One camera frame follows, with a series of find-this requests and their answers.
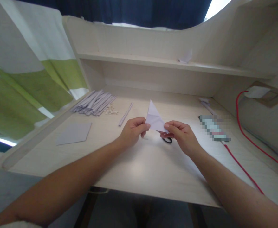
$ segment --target finger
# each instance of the finger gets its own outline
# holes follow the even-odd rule
[[[173,133],[165,133],[160,135],[161,138],[174,138]]]
[[[165,124],[164,128],[168,130],[170,133],[173,133],[175,136],[181,136],[183,134],[180,129],[175,127],[174,125]]]
[[[182,122],[179,122],[179,121],[176,121],[176,120],[172,120],[172,121],[166,122],[166,124],[173,125],[173,126],[175,126],[177,128],[185,127],[187,125],[185,123],[182,123]]]
[[[151,127],[148,123],[143,123],[137,127],[134,128],[134,131],[137,135],[140,135],[142,132],[147,131]]]
[[[144,138],[145,135],[146,135],[146,131],[143,131],[143,132],[141,133],[141,138]]]
[[[145,123],[145,118],[144,117],[137,117],[134,119],[129,119],[128,123],[131,125],[134,125],[135,127],[139,126],[140,124],[144,124]]]
[[[182,123],[179,121],[172,120],[172,121],[166,122],[166,124],[173,125],[173,126],[179,128],[179,130],[181,130],[182,132],[190,132],[191,131],[191,127],[188,124]]]

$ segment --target hand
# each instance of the hand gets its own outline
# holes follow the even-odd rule
[[[202,149],[189,125],[178,121],[170,121],[165,123],[164,128],[169,133],[160,132],[160,137],[175,138],[186,155],[190,156],[191,153]]]
[[[136,144],[139,135],[143,138],[146,131],[151,127],[150,124],[145,123],[145,120],[144,117],[137,117],[128,120],[120,136],[117,138],[119,143],[122,143],[126,148],[129,148]]]

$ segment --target forearm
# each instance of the forearm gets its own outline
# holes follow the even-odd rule
[[[49,174],[0,214],[0,225],[13,219],[46,226],[73,205],[125,148],[114,141]]]
[[[235,176],[202,148],[190,158],[223,207],[245,227],[278,227],[278,206]]]

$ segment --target gray paper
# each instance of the gray paper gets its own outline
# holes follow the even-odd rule
[[[92,123],[71,123],[56,139],[57,145],[86,141]]]

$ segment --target desk surface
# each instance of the desk surface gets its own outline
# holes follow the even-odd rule
[[[116,86],[106,86],[104,90],[117,95],[113,105],[119,112],[118,115],[102,114],[99,117],[88,117],[78,113],[72,114],[9,171],[46,176],[113,141],[120,134],[128,119],[146,116],[151,99],[164,121],[178,120],[189,124],[201,146],[210,155],[253,186],[225,147],[220,142],[212,141],[202,129],[198,116],[210,115],[210,113],[200,104],[198,97]],[[131,102],[134,103],[131,111],[122,127],[118,127],[120,119]],[[232,153],[255,179],[266,196],[278,204],[278,165],[241,136],[235,118],[229,116],[229,113],[214,100],[211,99],[210,102],[216,113],[225,115],[228,120],[228,126],[223,128],[231,137],[228,146]],[[57,146],[56,138],[68,124],[74,122],[92,122],[87,140]],[[257,143],[271,153],[262,143],[258,141]],[[159,133],[153,130],[148,131],[145,139],[139,139],[132,149],[119,157],[95,186],[208,206],[220,206],[198,168],[190,158],[184,155],[177,142],[174,140],[172,144],[167,144],[159,137]]]

